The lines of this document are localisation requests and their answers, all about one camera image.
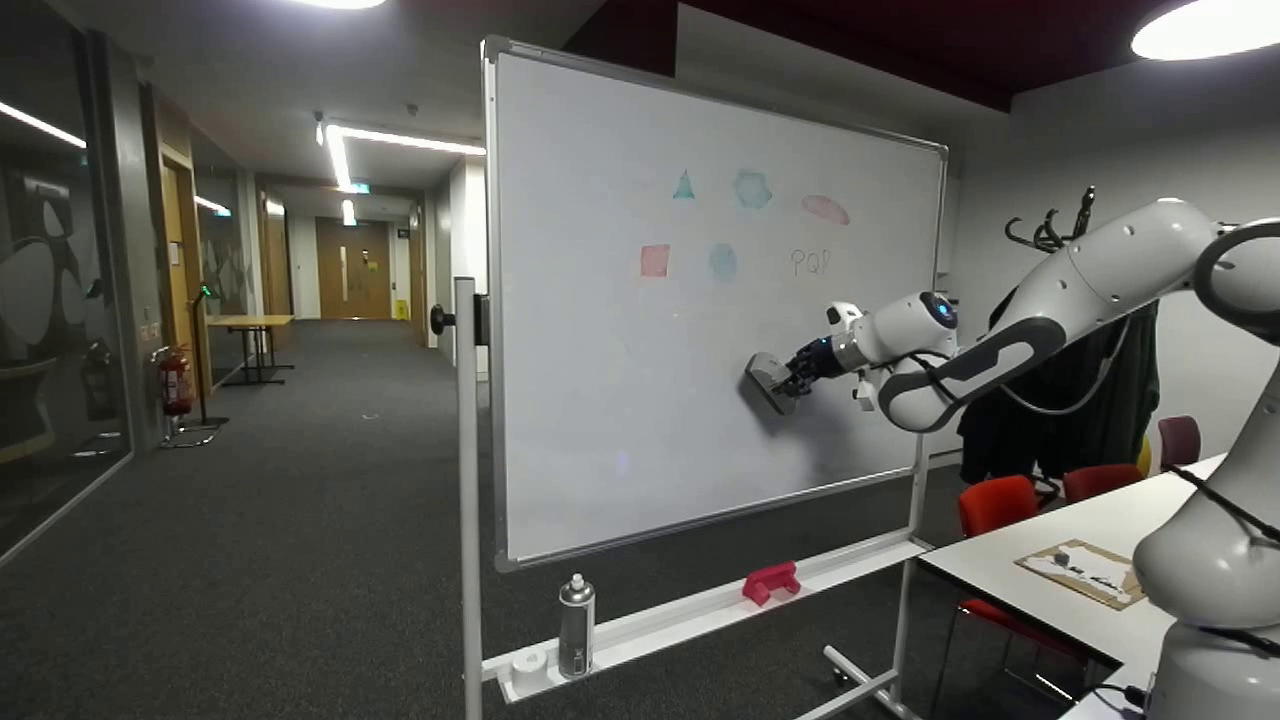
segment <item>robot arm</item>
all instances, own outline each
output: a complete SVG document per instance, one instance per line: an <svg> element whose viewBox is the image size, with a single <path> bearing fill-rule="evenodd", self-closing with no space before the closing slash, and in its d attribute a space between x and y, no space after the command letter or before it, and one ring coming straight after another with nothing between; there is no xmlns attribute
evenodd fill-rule
<svg viewBox="0 0 1280 720"><path fill-rule="evenodd" d="M999 325L958 357L937 352L955 332L955 313L937 293L873 314L832 303L837 332L800 347L788 364L792 374L777 390L796 396L815 374L856 370L862 385L878 385L876 399L890 425L937 431L966 399L1182 286L1213 239L1215 218L1171 195L1120 214L1034 263L1016 282Z"/></svg>
<svg viewBox="0 0 1280 720"><path fill-rule="evenodd" d="M806 343L792 374L887 366L878 409L906 431L938 429L958 403L1016 379L1079 336L1175 286L1235 326L1280 343L1280 218L1222 233L1182 199L1156 199L1032 267L1005 318L958 357L922 357L920 338L882 343L898 313L844 318ZM1280 700L1280 370L1200 493L1135 547L1152 604L1175 614L1152 688L1152 720L1270 720Z"/></svg>

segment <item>whiteboard tray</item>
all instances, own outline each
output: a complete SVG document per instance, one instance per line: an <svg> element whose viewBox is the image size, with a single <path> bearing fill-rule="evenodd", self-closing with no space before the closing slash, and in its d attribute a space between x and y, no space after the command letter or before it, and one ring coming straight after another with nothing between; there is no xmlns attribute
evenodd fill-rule
<svg viewBox="0 0 1280 720"><path fill-rule="evenodd" d="M678 597L671 604L657 604L657 606L594 624L586 670L563 674L557 667L557 641L538 641L538 643L484 658L484 679L495 679L503 700L521 704L528 694L568 688L577 679L612 670L612 667L631 665L641 655L666 651L666 648L688 643L695 635L710 635L718 628L731 628L750 614L765 614L765 610L788 606L796 601L818 597L829 588L838 588L846 581L882 573L882 567L903 565L920 551L927 551L927 545L906 541L906 530L873 537L873 541L800 559L796 565L800 590L788 601L771 601L771 604L755 606L750 601L743 601L738 581L718 582L718 588L708 588L695 597Z"/></svg>

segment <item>chair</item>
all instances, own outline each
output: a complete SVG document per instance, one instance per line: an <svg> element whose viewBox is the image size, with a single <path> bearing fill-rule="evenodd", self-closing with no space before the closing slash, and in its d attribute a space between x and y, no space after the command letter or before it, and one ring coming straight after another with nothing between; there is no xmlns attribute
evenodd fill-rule
<svg viewBox="0 0 1280 720"><path fill-rule="evenodd" d="M1162 414L1158 425L1158 470L1171 462L1194 462L1200 461L1200 425L1194 414Z"/></svg>
<svg viewBox="0 0 1280 720"><path fill-rule="evenodd" d="M981 537L1040 513L1034 483L1029 476L992 476L958 493L958 528Z"/></svg>
<svg viewBox="0 0 1280 720"><path fill-rule="evenodd" d="M1135 462L1071 466L1071 470L1062 470L1062 496L1067 496L1067 504L1076 504L1082 496L1100 496L1100 493L1122 488L1135 476L1139 476Z"/></svg>

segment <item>ceiling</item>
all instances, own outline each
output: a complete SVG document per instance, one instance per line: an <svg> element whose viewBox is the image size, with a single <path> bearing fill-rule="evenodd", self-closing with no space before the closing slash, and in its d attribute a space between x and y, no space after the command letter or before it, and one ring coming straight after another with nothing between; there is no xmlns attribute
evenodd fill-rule
<svg viewBox="0 0 1280 720"><path fill-rule="evenodd" d="M481 140L484 35L677 72L677 0L388 0L313 10L291 0L56 0L107 31L233 163L322 191L317 112L337 123ZM1006 108L1016 91L1129 64L1162 0L688 0L898 78ZM450 156L353 143L358 179L426 191Z"/></svg>

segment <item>whiteboard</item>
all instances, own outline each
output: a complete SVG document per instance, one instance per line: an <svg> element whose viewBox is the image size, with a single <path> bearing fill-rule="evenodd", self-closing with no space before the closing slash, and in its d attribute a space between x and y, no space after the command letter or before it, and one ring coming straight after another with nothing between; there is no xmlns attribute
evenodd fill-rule
<svg viewBox="0 0 1280 720"><path fill-rule="evenodd" d="M906 476L829 379L743 396L822 308L933 286L947 152L484 44L495 565Z"/></svg>

